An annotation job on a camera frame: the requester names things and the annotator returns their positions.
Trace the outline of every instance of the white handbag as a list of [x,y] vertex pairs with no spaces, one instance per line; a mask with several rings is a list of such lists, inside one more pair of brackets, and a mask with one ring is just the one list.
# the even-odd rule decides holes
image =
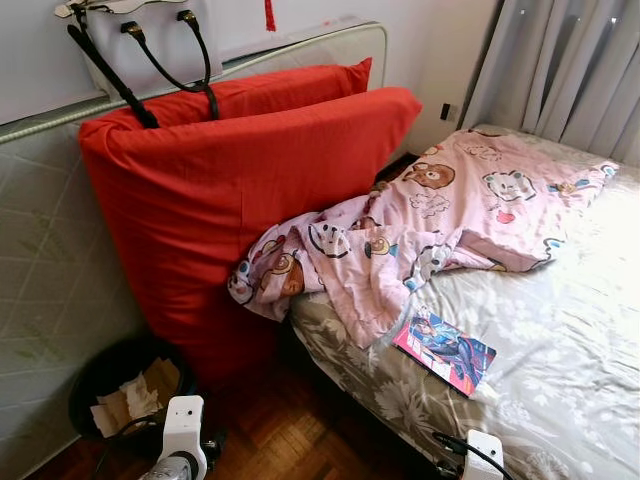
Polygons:
[[[184,85],[205,78],[200,40],[188,28],[188,22],[177,20],[180,12],[192,12],[206,45],[210,76],[222,72],[210,0],[71,0],[57,7],[55,13],[64,18],[78,10],[83,12],[86,31],[97,51],[134,95],[163,93],[171,85],[140,48],[142,44],[136,44],[140,42],[135,36],[122,28],[132,22],[141,29],[143,43],[160,68]],[[94,61],[87,63],[98,88],[112,99],[121,96]]]

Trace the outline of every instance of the white wall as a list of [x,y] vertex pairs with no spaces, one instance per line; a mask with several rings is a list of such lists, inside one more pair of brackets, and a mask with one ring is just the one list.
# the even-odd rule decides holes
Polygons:
[[[497,4],[497,0],[442,1],[432,9],[416,92],[424,108],[409,138],[412,153],[424,152],[456,130]],[[446,121],[440,120],[443,103],[456,108]]]
[[[415,89],[422,73],[427,25],[442,0],[273,0],[276,34],[293,32],[353,14],[381,22],[389,31],[387,84]],[[473,3],[464,0],[461,3]],[[217,0],[220,48],[270,37],[265,31],[264,0]]]
[[[389,83],[415,87],[424,28],[434,0],[273,0],[278,32],[265,29],[264,0],[204,0],[214,6],[221,50],[303,30],[347,14],[384,23],[390,33]],[[0,16],[0,123],[99,94],[65,21],[64,0],[10,2]]]

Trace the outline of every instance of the red string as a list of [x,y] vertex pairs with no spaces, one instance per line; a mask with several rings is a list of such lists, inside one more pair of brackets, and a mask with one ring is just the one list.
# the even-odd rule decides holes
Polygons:
[[273,5],[271,4],[271,0],[264,0],[264,10],[265,15],[267,16],[267,31],[275,32],[276,20],[273,17]]

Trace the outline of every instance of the black trash bin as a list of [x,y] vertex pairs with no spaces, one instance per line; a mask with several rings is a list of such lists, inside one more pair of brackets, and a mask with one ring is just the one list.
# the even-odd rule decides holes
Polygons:
[[151,336],[124,340],[96,356],[78,376],[69,396],[69,418],[75,430],[85,438],[112,441],[116,447],[138,455],[157,457],[162,450],[163,425],[142,426],[120,438],[105,439],[93,421],[90,407],[98,404],[96,396],[115,392],[123,383],[144,372],[158,357],[171,360],[180,372],[173,396],[194,394],[195,375],[175,346]]

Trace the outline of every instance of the black cable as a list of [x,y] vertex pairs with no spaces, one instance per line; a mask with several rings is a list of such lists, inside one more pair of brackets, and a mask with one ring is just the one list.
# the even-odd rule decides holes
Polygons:
[[493,468],[498,470],[504,476],[505,480],[514,480],[513,477],[511,475],[509,475],[509,473],[499,463],[497,463],[495,460],[493,460],[491,457],[489,457],[485,453],[481,452],[477,448],[472,447],[467,442],[464,442],[464,441],[462,441],[462,440],[460,440],[458,438],[455,438],[455,437],[451,437],[449,435],[445,435],[444,433],[440,433],[440,432],[433,432],[431,435],[437,441],[442,443],[446,448],[449,448],[452,451],[454,451],[454,453],[458,453],[460,455],[464,455],[467,450],[475,453],[480,458],[482,458],[485,462],[487,462],[489,465],[491,465]]
[[91,480],[96,480],[96,478],[98,478],[98,474],[100,473],[100,469],[104,465],[104,461],[107,459],[107,456],[109,455],[109,451],[111,450],[111,445],[113,444],[114,441],[116,441],[120,437],[124,436],[124,434],[127,432],[127,430],[129,430],[134,425],[137,425],[137,424],[142,423],[142,422],[147,422],[147,423],[155,422],[155,423],[158,423],[158,415],[161,414],[162,412],[164,412],[164,410],[159,410],[156,413],[153,413],[151,415],[146,415],[144,417],[140,417],[140,418],[137,418],[135,420],[131,420],[124,427],[122,427],[120,430],[118,430],[118,432],[115,435],[112,435],[111,437],[109,437],[107,446],[105,447],[104,451],[102,452],[102,455],[100,456],[100,460],[98,460],[98,463],[96,464],[96,468],[93,470],[93,474],[91,475]]

